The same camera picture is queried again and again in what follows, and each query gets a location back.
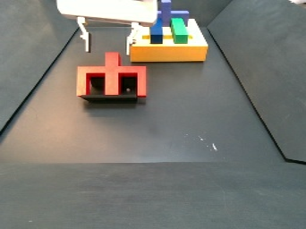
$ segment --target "toy block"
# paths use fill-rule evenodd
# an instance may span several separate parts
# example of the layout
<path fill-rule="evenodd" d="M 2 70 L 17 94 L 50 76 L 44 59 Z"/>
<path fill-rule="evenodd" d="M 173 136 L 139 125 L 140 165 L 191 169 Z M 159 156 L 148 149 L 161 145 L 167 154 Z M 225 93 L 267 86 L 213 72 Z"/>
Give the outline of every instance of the toy block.
<path fill-rule="evenodd" d="M 163 28 L 164 37 L 171 36 L 169 28 Z M 149 29 L 143 27 L 131 45 L 132 62 L 203 62 L 208 44 L 201 35 L 196 21 L 187 22 L 187 44 L 175 44 L 171 38 L 164 38 L 163 44 L 149 44 Z"/>
<path fill-rule="evenodd" d="M 163 23 L 161 19 L 157 19 L 153 26 L 149 28 L 151 44 L 163 44 Z"/>
<path fill-rule="evenodd" d="M 149 39 L 151 38 L 149 31 L 147 29 L 149 29 L 149 28 L 148 27 L 143 27 L 141 28 L 141 32 L 143 32 L 141 39 Z M 192 35 L 191 34 L 187 34 L 187 38 L 188 39 L 192 39 Z M 171 28 L 169 27 L 163 27 L 163 39 L 173 39 L 173 37 L 172 37 L 172 31 L 171 31 Z"/>
<path fill-rule="evenodd" d="M 157 18 L 163 21 L 163 26 L 169 27 L 171 18 L 183 18 L 187 26 L 188 11 L 171 11 L 171 0 L 161 0 L 161 11 L 157 11 Z"/>
<path fill-rule="evenodd" d="M 188 11 L 171 11 L 171 18 L 181 18 L 187 26 Z"/>
<path fill-rule="evenodd" d="M 187 27 L 181 18 L 171 19 L 171 31 L 176 44 L 187 43 Z"/>
<path fill-rule="evenodd" d="M 78 66 L 76 79 L 76 96 L 88 101 L 107 98 L 144 98 L 147 96 L 147 80 L 144 66 L 120 66 L 119 53 L 105 53 L 105 66 Z"/>
<path fill-rule="evenodd" d="M 160 18 L 163 21 L 163 26 L 168 26 L 171 20 L 171 0 L 161 0 L 160 9 Z"/>
<path fill-rule="evenodd" d="M 169 18 L 168 21 L 163 19 L 163 13 L 161 13 L 161 11 L 157 11 L 157 18 L 160 18 L 163 20 L 163 26 L 164 27 L 168 27 L 169 26 L 171 18 L 183 18 L 184 24 L 187 26 L 188 11 L 171 11 L 171 18 Z"/>

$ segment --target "gray wall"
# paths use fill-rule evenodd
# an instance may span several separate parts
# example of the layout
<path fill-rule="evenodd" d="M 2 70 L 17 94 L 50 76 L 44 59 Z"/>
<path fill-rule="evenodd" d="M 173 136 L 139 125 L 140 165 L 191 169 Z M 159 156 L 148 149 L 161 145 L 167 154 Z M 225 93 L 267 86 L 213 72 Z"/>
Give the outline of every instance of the gray wall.
<path fill-rule="evenodd" d="M 52 0 L 0 1 L 0 131 L 76 31 Z"/>
<path fill-rule="evenodd" d="M 232 0 L 209 24 L 287 159 L 306 161 L 306 10 L 287 0 Z"/>

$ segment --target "yellow base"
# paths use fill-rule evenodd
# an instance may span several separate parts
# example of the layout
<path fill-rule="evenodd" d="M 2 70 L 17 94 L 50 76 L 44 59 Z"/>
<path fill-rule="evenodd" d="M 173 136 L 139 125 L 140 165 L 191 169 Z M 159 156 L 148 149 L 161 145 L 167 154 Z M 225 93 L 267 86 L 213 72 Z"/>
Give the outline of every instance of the yellow base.
<path fill-rule="evenodd" d="M 193 19 L 187 22 L 187 44 L 175 44 L 168 27 L 163 27 L 163 32 L 163 44 L 151 44 L 149 28 L 141 28 L 136 42 L 131 45 L 132 62 L 203 62 L 205 60 L 208 44 Z"/>

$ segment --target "black floor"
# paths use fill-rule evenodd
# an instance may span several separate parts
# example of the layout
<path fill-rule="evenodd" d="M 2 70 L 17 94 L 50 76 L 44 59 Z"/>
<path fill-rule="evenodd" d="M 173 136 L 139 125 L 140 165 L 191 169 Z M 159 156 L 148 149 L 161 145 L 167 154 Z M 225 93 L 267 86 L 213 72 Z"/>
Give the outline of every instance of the black floor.
<path fill-rule="evenodd" d="M 303 229 L 306 167 L 0 165 L 1 228 Z"/>
<path fill-rule="evenodd" d="M 104 65 L 107 51 L 131 65 L 128 28 L 92 30 L 93 53 L 77 34 L 8 126 L 1 162 L 282 161 L 207 30 L 205 63 L 136 64 L 148 69 L 145 103 L 91 105 L 74 95 L 76 66 Z"/>
<path fill-rule="evenodd" d="M 306 167 L 282 160 L 203 31 L 207 62 L 145 64 L 136 106 L 74 96 L 76 65 L 115 50 L 129 64 L 127 29 L 96 31 L 91 55 L 73 38 L 1 136 L 1 228 L 304 228 Z"/>

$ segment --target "scratch mark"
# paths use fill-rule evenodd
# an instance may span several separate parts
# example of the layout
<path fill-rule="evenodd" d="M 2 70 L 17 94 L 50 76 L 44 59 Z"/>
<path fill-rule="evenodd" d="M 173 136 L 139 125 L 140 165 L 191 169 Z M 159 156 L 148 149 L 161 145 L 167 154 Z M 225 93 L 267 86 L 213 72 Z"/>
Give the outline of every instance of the scratch mark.
<path fill-rule="evenodd" d="M 217 149 L 216 149 L 216 147 L 215 147 L 215 144 L 213 144 L 213 143 L 212 143 L 212 147 L 213 147 L 215 151 L 217 151 Z"/>

